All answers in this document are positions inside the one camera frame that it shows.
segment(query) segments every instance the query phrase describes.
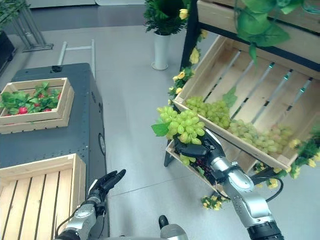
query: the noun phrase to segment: crate of strawberries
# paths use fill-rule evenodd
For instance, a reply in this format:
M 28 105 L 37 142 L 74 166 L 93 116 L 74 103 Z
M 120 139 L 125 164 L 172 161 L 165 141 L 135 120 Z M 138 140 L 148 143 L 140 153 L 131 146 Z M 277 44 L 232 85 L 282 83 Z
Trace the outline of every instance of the crate of strawberries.
M 0 94 L 0 133 L 67 126 L 73 98 L 66 77 L 10 82 Z

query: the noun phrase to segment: green grapes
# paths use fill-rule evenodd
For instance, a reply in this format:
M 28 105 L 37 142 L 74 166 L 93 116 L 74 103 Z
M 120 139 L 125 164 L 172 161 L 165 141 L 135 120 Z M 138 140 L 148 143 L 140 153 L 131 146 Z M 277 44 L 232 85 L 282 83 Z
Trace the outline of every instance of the green grapes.
M 179 140 L 185 144 L 202 144 L 197 137 L 205 135 L 205 124 L 199 121 L 195 111 L 188 109 L 178 114 L 171 106 L 158 107 L 157 111 L 164 123 L 170 123 L 166 134 L 168 139 L 172 140 L 174 135 L 179 134 Z
M 245 123 L 241 119 L 233 120 L 227 130 L 266 154 L 281 154 L 293 134 L 289 127 L 284 126 L 273 126 L 270 131 L 260 133 L 252 123 Z
M 192 96 L 186 100 L 186 106 L 223 129 L 230 125 L 229 108 L 223 100 L 210 104 L 204 103 L 202 96 Z

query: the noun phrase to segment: wooden crate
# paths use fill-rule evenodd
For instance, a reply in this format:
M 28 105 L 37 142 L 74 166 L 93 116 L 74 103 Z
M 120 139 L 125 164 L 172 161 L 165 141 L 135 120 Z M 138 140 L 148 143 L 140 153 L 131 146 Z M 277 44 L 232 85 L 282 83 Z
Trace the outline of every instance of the wooden crate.
M 207 96 L 223 72 L 230 64 L 237 53 L 238 58 L 222 77 L 220 83 L 213 90 L 211 95 L 206 99 L 206 103 L 213 103 L 222 99 L 222 95 L 230 90 L 235 84 L 239 76 L 244 73 L 248 64 L 251 61 L 249 54 L 246 52 L 248 46 L 244 43 L 232 41 L 226 37 L 218 36 L 212 44 L 209 51 L 206 53 L 200 64 L 198 65 L 195 75 L 183 87 L 180 94 L 174 99 L 174 104 L 180 111 L 188 109 L 186 100 L 192 96 Z M 274 54 L 257 49 L 258 65 L 254 66 L 243 76 L 243 79 L 236 87 L 235 95 L 237 101 L 230 108 L 230 116 L 232 116 L 239 106 L 245 101 L 248 93 L 254 88 L 258 80 L 266 71 L 271 62 L 274 62 L 273 68 L 266 75 L 266 78 L 261 85 L 254 91 L 253 95 L 246 101 L 241 110 L 234 119 L 242 119 L 245 123 L 250 122 L 261 107 L 266 103 L 266 100 L 271 96 L 277 88 L 282 78 L 290 69 L 293 69 L 288 81 L 282 86 L 280 92 L 267 105 L 262 115 L 254 123 L 258 131 L 269 130 L 278 119 L 282 118 L 280 124 L 291 127 L 294 134 L 292 138 L 303 140 L 308 136 L 312 125 L 319 120 L 320 112 L 320 76 L 319 73 L 301 66 L 295 62 L 289 61 Z M 292 104 L 297 93 L 313 77 L 309 87 L 301 95 L 298 101 L 294 104 L 285 117 L 288 107 Z M 286 147 L 281 155 L 268 155 L 256 147 L 248 144 L 240 138 L 232 135 L 227 130 L 217 126 L 213 122 L 199 115 L 205 126 L 212 130 L 218 136 L 224 138 L 233 145 L 239 147 L 247 154 L 241 153 L 237 159 L 239 164 L 245 161 L 243 170 L 247 172 L 256 162 L 256 159 L 261 160 L 267 165 L 275 168 L 288 168 L 297 157 L 295 151 Z
M 77 154 L 0 169 L 0 238 L 53 239 L 85 200 L 85 187 L 86 165 Z
M 61 91 L 61 95 L 60 95 L 60 99 L 57 107 L 47 112 L 35 112 L 35 113 L 11 115 L 11 116 L 6 116 L 8 114 L 6 108 L 0 108 L 0 111 L 1 111 L 0 125 L 18 124 L 18 123 L 26 123 L 26 122 L 34 122 L 34 121 L 42 121 L 42 120 L 50 120 L 50 119 L 61 119 L 68 101 L 69 89 L 72 89 L 72 86 L 70 85 L 70 82 L 66 77 L 9 82 L 5 86 L 1 94 L 4 92 L 12 93 L 17 91 L 23 91 L 27 94 L 30 94 L 30 96 L 32 97 L 35 92 L 35 87 L 41 86 L 43 82 L 49 83 L 48 91 L 51 91 L 53 89 L 58 89 Z
M 50 128 L 56 128 L 56 127 L 66 127 L 69 123 L 69 117 L 70 112 L 72 108 L 72 104 L 74 101 L 74 89 L 70 85 L 67 78 L 55 78 L 55 79 L 44 79 L 44 80 L 35 80 L 35 81 L 27 81 L 27 82 L 37 82 L 37 81 L 43 81 L 43 82 L 50 82 L 53 85 L 52 89 L 58 88 L 61 89 L 61 97 L 59 99 L 57 108 L 52 109 L 52 111 L 48 112 L 36 112 L 36 113 L 27 113 L 27 114 L 21 114 L 21 115 L 13 115 L 13 116 L 0 116 L 0 120 L 2 120 L 0 124 L 0 133 L 1 134 L 9 134 L 9 133 L 17 133 L 17 132 L 24 132 L 24 131 L 33 131 L 33 130 L 39 130 L 39 129 L 50 129 Z M 24 85 L 22 82 L 15 82 L 11 84 L 19 84 L 18 87 L 23 87 Z M 2 115 L 6 114 L 6 109 L 0 109 L 2 110 Z
M 225 5 L 232 6 L 234 4 L 234 1 L 231 0 L 214 0 L 213 2 L 223 3 L 225 1 L 227 2 L 224 3 Z M 200 23 L 215 26 L 231 33 L 237 33 L 234 20 L 234 10 L 232 8 L 198 0 L 197 9 Z M 286 18 L 287 17 L 289 17 L 289 19 L 285 20 L 287 22 L 291 22 L 297 17 L 293 24 L 297 24 L 298 22 L 307 22 L 310 28 L 314 29 L 316 32 L 320 32 L 319 16 L 317 14 L 308 14 L 308 17 L 311 18 L 310 24 L 306 17 L 303 16 L 300 18 L 294 12 L 288 14 Z M 319 37 L 316 34 L 312 34 L 308 31 L 304 31 L 290 25 L 281 23 L 277 24 L 290 35 L 290 39 L 277 44 L 277 48 L 303 57 L 312 62 L 320 63 L 319 51 L 315 50 L 319 45 Z
M 166 147 L 166 151 L 173 156 L 175 159 L 177 159 L 179 162 L 182 163 L 182 161 L 180 160 L 180 156 L 179 154 L 177 154 L 175 151 L 175 141 L 172 140 L 168 146 Z M 217 191 L 216 188 L 223 194 L 223 195 L 227 195 L 224 190 L 223 187 L 220 184 L 217 184 L 217 186 L 212 185 L 205 177 L 203 177 L 198 171 L 196 171 L 192 166 L 188 165 L 184 165 L 187 169 L 189 169 L 191 172 L 193 172 L 197 177 L 199 177 L 202 181 L 204 181 L 207 185 L 209 185 L 214 191 Z

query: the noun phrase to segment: white vase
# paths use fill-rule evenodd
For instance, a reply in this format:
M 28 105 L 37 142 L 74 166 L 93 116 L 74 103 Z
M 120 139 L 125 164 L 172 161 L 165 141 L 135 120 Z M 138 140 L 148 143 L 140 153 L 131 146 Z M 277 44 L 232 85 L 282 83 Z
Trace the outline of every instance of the white vase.
M 154 62 L 151 66 L 158 71 L 168 68 L 168 50 L 170 35 L 154 33 Z

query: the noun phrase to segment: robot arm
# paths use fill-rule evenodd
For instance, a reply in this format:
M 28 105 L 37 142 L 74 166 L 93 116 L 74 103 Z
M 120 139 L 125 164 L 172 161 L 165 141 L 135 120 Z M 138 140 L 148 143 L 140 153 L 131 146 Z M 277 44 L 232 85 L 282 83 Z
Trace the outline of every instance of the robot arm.
M 87 240 L 91 228 L 96 224 L 97 217 L 106 212 L 106 195 L 125 173 L 124 169 L 119 173 L 113 171 L 96 179 L 89 188 L 87 199 L 75 211 L 63 232 L 59 236 L 55 236 L 55 240 Z
M 219 140 L 207 129 L 201 138 L 202 145 L 184 144 L 177 138 L 175 148 L 188 157 L 203 157 L 215 181 L 223 186 L 252 240 L 283 240 L 268 204 L 255 192 L 251 178 L 236 162 L 226 159 Z

